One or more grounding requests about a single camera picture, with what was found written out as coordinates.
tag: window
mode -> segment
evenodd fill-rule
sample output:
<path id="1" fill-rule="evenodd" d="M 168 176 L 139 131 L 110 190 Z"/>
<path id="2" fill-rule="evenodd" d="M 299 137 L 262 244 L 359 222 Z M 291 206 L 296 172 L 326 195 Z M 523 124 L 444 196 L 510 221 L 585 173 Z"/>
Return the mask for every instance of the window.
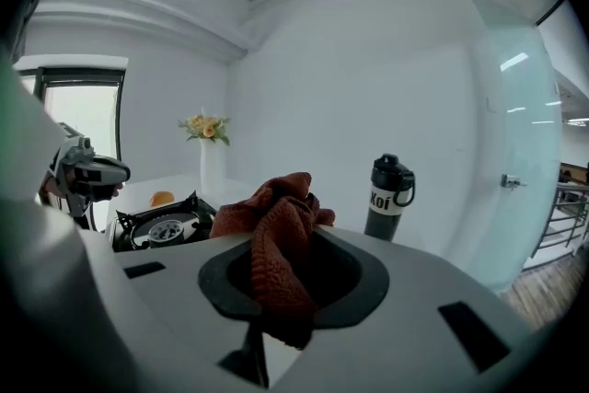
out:
<path id="1" fill-rule="evenodd" d="M 40 68 L 21 71 L 27 90 L 45 105 L 54 121 L 63 121 L 90 138 L 97 155 L 121 159 L 119 114 L 123 71 Z M 96 230 L 107 225 L 109 202 L 89 210 Z"/>

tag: towel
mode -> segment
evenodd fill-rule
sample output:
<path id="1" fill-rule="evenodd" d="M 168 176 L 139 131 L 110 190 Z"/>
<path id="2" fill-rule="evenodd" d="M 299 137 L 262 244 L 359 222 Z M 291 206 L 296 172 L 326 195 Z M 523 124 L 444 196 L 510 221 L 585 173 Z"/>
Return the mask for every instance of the towel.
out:
<path id="1" fill-rule="evenodd" d="M 223 206 L 211 237 L 253 232 L 251 289 L 262 306 L 264 330 L 303 348 L 318 307 L 305 283 L 310 271 L 310 238 L 315 225 L 333 225 L 335 213 L 319 208 L 305 172 L 268 180 L 243 202 Z"/>

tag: black slot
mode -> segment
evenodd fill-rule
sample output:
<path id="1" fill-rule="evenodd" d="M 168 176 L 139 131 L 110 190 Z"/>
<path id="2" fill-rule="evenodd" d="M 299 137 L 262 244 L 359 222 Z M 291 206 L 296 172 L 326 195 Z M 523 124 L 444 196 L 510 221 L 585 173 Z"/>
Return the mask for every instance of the black slot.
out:
<path id="1" fill-rule="evenodd" d="M 465 303 L 440 306 L 438 311 L 479 373 L 497 364 L 509 353 L 505 344 Z"/>
<path id="2" fill-rule="evenodd" d="M 130 279 L 137 277 L 143 277 L 149 273 L 163 271 L 166 266 L 160 262 L 147 262 L 146 264 L 134 265 L 133 267 L 127 267 L 125 273 Z"/>

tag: glass door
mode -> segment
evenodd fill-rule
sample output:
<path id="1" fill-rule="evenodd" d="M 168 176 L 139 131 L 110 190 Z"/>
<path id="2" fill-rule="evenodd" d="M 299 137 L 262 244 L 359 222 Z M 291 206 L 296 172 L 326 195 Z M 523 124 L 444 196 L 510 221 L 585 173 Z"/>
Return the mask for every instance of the glass door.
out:
<path id="1" fill-rule="evenodd" d="M 495 215 L 467 272 L 501 291 L 522 270 L 549 216 L 560 166 L 560 99 L 536 26 L 491 1 L 474 3 L 501 77 L 504 110 L 496 111 L 505 118 L 503 179 L 515 184 L 504 187 L 497 176 Z"/>

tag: vase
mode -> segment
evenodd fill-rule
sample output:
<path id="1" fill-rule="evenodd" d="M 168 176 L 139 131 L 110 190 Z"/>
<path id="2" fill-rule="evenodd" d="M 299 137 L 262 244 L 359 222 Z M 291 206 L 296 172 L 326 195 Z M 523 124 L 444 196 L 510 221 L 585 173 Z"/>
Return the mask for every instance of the vase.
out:
<path id="1" fill-rule="evenodd" d="M 225 149 L 221 141 L 201 139 L 201 192 L 221 193 L 225 188 Z"/>

